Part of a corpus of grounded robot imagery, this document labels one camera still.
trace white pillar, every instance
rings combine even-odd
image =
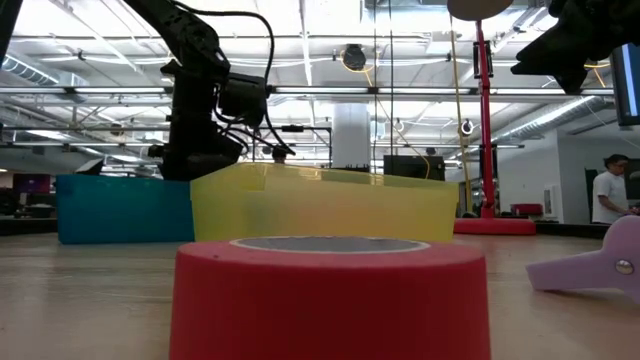
[[[367,104],[335,104],[333,167],[363,167],[371,163],[371,126]]]

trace table surface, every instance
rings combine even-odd
[[[640,305],[618,291],[534,292],[527,280],[526,264],[596,250],[601,241],[456,242],[487,255],[494,360],[638,359]],[[0,357],[167,359],[177,247],[0,238]]]

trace lavender tool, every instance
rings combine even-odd
[[[527,266],[536,290],[620,289],[640,304],[640,217],[611,225],[602,249]]]

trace red tape roll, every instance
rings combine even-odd
[[[364,238],[192,243],[176,258],[170,358],[489,360],[487,308],[475,248]]]

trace person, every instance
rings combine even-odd
[[[636,214],[629,209],[624,171],[629,158],[613,154],[604,161],[607,171],[593,180],[593,218],[598,224],[613,224],[625,215]]]
[[[283,148],[276,146],[273,148],[273,153],[271,154],[273,157],[273,162],[276,164],[284,164],[285,160],[287,160],[287,152]]]

